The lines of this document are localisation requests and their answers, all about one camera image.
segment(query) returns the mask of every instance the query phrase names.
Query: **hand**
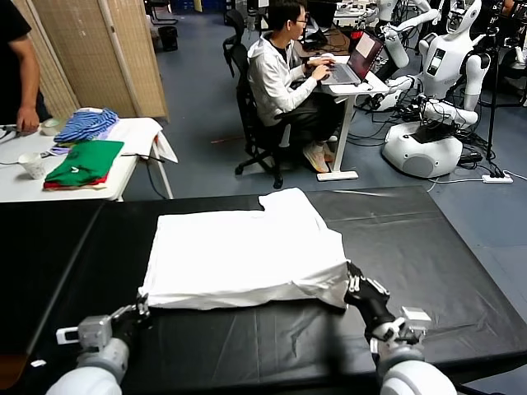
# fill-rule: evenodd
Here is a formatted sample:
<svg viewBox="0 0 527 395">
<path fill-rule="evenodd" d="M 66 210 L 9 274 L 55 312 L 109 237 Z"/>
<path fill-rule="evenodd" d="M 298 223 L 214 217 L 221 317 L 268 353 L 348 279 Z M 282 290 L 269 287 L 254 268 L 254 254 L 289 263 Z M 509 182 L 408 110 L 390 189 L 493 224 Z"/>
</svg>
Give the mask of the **hand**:
<svg viewBox="0 0 527 395">
<path fill-rule="evenodd" d="M 309 67 L 318 67 L 320 65 L 329 65 L 329 66 L 331 66 L 333 63 L 335 63 L 335 59 L 326 57 L 326 58 L 317 58 L 317 59 L 310 60 L 307 63 L 307 65 Z"/>
<path fill-rule="evenodd" d="M 329 74 L 331 74 L 331 72 L 329 71 L 329 68 L 327 66 L 321 64 L 321 65 L 317 66 L 317 68 L 313 71 L 311 76 L 316 81 L 320 81 L 321 79 L 323 79 L 324 77 L 328 76 Z"/>
<path fill-rule="evenodd" d="M 35 107 L 20 107 L 16 118 L 16 129 L 24 136 L 36 132 L 39 128 L 39 115 Z"/>
</svg>

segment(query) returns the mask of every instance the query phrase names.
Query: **glasses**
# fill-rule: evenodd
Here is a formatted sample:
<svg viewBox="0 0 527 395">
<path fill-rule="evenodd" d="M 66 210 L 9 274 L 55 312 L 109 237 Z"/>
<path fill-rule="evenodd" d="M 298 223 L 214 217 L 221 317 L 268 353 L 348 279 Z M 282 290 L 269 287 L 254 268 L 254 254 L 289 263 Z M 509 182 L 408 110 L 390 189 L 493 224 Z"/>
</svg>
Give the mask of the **glasses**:
<svg viewBox="0 0 527 395">
<path fill-rule="evenodd" d="M 304 18 L 305 19 L 303 21 L 296 20 L 295 22 L 300 22 L 300 23 L 306 23 L 307 24 L 307 22 L 308 22 L 308 20 L 310 18 L 310 14 L 306 12 Z"/>
</svg>

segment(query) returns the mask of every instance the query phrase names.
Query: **black hair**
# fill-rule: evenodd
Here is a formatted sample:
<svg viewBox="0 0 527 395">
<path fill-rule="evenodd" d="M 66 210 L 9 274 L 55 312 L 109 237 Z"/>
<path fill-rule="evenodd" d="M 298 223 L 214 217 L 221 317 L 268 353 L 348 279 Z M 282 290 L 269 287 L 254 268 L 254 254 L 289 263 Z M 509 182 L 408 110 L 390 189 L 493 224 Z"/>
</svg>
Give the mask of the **black hair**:
<svg viewBox="0 0 527 395">
<path fill-rule="evenodd" d="M 287 21 L 296 22 L 305 9 L 305 0 L 272 0 L 268 9 L 268 25 L 271 30 L 281 30 Z"/>
</svg>

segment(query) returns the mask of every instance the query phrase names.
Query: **striped shirt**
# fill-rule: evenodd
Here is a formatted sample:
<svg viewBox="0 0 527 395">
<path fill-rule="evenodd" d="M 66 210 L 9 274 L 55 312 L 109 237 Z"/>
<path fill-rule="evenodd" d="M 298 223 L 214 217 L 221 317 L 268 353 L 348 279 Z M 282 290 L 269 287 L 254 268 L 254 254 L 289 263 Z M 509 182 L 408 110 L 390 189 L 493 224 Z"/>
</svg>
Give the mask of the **striped shirt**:
<svg viewBox="0 0 527 395">
<path fill-rule="evenodd" d="M 55 136 L 55 142 L 84 142 L 97 138 L 101 133 L 119 121 L 119 117 L 110 109 L 101 113 L 76 111 L 63 130 Z"/>
</svg>

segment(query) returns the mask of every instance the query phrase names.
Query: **keyboard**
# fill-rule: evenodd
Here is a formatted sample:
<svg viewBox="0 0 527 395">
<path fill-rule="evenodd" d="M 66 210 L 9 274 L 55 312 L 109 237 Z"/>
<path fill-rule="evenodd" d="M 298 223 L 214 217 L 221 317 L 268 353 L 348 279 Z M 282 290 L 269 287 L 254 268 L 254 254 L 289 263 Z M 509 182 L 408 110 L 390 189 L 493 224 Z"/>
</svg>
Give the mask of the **keyboard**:
<svg viewBox="0 0 527 395">
<path fill-rule="evenodd" d="M 344 67 L 346 66 L 342 66 L 342 65 L 336 65 L 336 66 L 333 66 L 333 69 L 331 70 L 331 77 L 336 81 L 336 82 L 345 82 L 345 83 L 350 83 L 350 82 L 355 82 L 354 81 L 354 78 L 352 78 L 351 76 L 349 76 L 345 71 L 344 71 Z"/>
<path fill-rule="evenodd" d="M 335 69 L 331 71 L 331 77 L 336 82 L 350 81 L 350 76 L 343 70 L 342 66 L 335 67 Z"/>
</svg>

